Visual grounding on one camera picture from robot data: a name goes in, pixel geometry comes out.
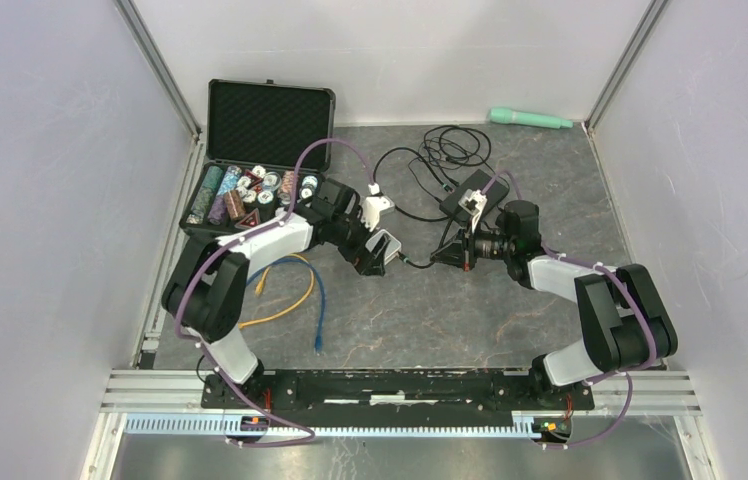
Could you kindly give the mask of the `white network switch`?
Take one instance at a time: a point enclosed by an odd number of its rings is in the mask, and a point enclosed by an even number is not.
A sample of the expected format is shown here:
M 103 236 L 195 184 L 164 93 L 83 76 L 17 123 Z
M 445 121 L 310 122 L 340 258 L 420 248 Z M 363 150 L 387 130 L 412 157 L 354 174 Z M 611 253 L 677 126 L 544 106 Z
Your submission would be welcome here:
M 386 229 L 375 230 L 364 246 L 376 258 L 381 257 L 384 265 L 398 260 L 402 250 L 402 243 Z

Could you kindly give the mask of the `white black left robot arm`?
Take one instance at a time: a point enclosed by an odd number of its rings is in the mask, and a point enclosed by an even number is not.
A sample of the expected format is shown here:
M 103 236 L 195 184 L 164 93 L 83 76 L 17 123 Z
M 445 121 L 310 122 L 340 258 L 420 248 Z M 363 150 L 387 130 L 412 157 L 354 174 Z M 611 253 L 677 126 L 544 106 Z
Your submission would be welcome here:
M 363 276 L 382 276 L 397 252 L 380 227 L 394 203 L 378 185 L 361 197 L 353 188 L 325 180 L 315 194 L 277 212 L 274 219 L 224 237 L 190 237 L 170 275 L 161 306 L 174 318 L 175 332 L 196 342 L 227 381 L 225 392 L 240 407 L 256 405 L 264 381 L 260 362 L 238 326 L 247 281 L 293 253 L 322 244 Z

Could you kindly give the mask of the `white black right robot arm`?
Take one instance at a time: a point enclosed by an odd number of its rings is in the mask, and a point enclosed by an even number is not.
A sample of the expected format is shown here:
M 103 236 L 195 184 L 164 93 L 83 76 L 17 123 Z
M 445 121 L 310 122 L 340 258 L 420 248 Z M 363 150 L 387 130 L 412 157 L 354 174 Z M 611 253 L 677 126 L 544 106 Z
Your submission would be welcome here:
M 480 259 L 500 260 L 522 287 L 577 307 L 580 339 L 538 356 L 529 369 L 528 396 L 541 408 L 556 406 L 577 383 L 645 369 L 678 350 L 676 330 L 647 268 L 589 263 L 547 248 L 540 210 L 532 202 L 507 203 L 491 230 L 469 222 L 431 255 L 434 263 L 465 271 Z

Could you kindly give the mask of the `black router box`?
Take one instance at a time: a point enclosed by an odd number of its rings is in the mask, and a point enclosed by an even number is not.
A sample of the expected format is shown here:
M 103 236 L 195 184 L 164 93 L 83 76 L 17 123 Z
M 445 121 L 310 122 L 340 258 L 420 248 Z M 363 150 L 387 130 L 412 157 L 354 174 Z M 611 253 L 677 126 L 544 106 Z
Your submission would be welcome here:
M 484 188 L 491 180 L 491 175 L 476 170 L 463 180 L 460 185 L 445 199 L 439 203 L 439 211 L 447 219 L 453 219 L 456 223 L 464 226 L 470 223 L 478 213 L 478 208 L 483 206 L 480 214 L 482 219 L 490 213 L 509 193 L 509 187 L 500 179 L 496 179 L 487 190 Z

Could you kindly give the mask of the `mint green flashlight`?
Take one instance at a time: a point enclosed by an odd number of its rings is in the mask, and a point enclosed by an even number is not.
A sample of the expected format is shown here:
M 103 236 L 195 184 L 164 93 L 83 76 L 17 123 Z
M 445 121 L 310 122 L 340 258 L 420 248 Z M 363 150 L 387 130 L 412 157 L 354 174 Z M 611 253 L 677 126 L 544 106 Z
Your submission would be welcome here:
M 547 129 L 570 129 L 574 126 L 571 120 L 560 117 L 516 111 L 506 107 L 494 107 L 489 110 L 490 122 L 501 125 L 522 125 Z

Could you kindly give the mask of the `black poker chip case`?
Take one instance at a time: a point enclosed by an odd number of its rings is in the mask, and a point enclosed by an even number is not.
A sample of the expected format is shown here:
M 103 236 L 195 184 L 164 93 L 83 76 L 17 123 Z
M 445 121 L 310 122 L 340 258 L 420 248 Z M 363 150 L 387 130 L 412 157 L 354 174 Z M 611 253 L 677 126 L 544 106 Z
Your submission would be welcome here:
M 224 236 L 271 219 L 299 155 L 332 135 L 335 107 L 329 88 L 211 80 L 204 158 L 180 228 Z

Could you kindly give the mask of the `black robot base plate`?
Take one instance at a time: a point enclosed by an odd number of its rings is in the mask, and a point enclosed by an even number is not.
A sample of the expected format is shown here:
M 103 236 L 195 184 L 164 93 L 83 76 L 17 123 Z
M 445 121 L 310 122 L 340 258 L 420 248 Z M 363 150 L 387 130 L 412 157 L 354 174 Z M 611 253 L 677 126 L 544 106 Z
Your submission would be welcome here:
M 277 369 L 240 389 L 260 407 L 310 428 L 503 427 L 515 412 L 595 407 L 590 388 L 545 387 L 521 369 Z

